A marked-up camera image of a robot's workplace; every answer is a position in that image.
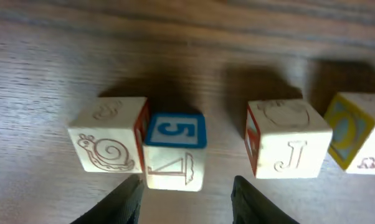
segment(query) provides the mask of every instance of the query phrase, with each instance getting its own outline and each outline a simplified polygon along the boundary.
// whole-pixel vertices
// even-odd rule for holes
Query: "toy block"
[[[338,93],[325,120],[333,128],[329,153],[347,173],[375,174],[375,94]]]
[[[143,172],[143,139],[149,122],[145,97],[98,98],[69,124],[87,172]]]
[[[154,115],[143,146],[148,187],[200,191],[204,178],[206,146],[203,115]]]
[[[317,177],[331,137],[332,129],[304,100],[248,103],[245,145],[256,178]]]

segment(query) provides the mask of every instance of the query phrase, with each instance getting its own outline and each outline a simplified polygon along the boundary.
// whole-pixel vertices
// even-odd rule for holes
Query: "blue border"
[[[154,127],[156,126],[158,117],[196,118],[197,119],[197,144],[152,142],[151,135],[153,134]],[[206,121],[204,119],[204,116],[202,114],[156,113],[151,118],[149,130],[145,139],[145,144],[148,146],[166,146],[166,147],[183,147],[183,148],[190,148],[190,149],[204,149],[207,146],[207,130],[206,130]]]

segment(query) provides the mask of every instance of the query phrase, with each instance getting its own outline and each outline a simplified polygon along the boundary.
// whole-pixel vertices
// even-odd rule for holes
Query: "red edge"
[[[144,127],[143,127],[143,120],[144,119],[146,119],[146,129],[144,129]],[[147,132],[148,125],[149,125],[149,121],[150,121],[149,103],[148,103],[148,100],[146,99],[146,102],[143,105],[142,110],[140,111],[138,118],[136,119],[135,125],[133,126],[133,132],[135,134],[136,148],[138,150],[140,165],[141,165],[143,173],[145,173],[145,160],[144,160],[144,157],[143,157],[143,146],[140,144],[140,142],[144,142],[144,140],[145,140],[146,132]],[[139,141],[139,139],[138,139],[139,135],[136,132],[136,130],[139,130],[140,133],[141,133],[141,137],[142,137],[141,141]]]
[[[260,132],[258,123],[257,123],[257,121],[254,118],[254,115],[253,115],[253,113],[251,111],[251,108],[250,108],[249,104],[247,104],[247,111],[249,112],[250,117],[251,117],[252,121],[254,122],[255,128],[257,129],[257,134],[253,133],[252,131],[249,131],[247,129],[248,120],[246,120],[245,130],[246,130],[246,133],[247,133],[249,139],[246,139],[244,142],[246,144],[245,147],[246,147],[246,150],[247,150],[247,154],[250,157],[250,163],[251,163],[252,171],[254,173],[254,176],[256,176],[257,175],[257,163],[258,163],[258,158],[259,158],[259,148],[260,148],[261,132]],[[254,147],[257,150],[257,155],[255,155],[255,156],[251,156],[250,148],[247,145],[247,144],[251,144],[252,142],[254,142]]]

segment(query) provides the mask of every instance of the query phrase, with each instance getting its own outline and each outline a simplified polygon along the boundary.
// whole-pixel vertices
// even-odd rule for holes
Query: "wooden table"
[[[207,119],[199,193],[145,190],[140,223],[232,223],[243,175],[300,223],[375,223],[375,176],[256,180],[245,102],[375,91],[375,1],[0,0],[0,224],[69,223],[128,175],[82,169],[67,123],[97,96]]]

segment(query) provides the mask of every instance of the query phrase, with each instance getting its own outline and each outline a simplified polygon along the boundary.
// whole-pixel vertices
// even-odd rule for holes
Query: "blue number 5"
[[[180,135],[187,128],[187,136],[194,136],[194,124],[176,124],[177,129],[175,131],[168,131],[167,128],[171,126],[171,123],[160,124],[157,129],[161,134],[169,136]]]

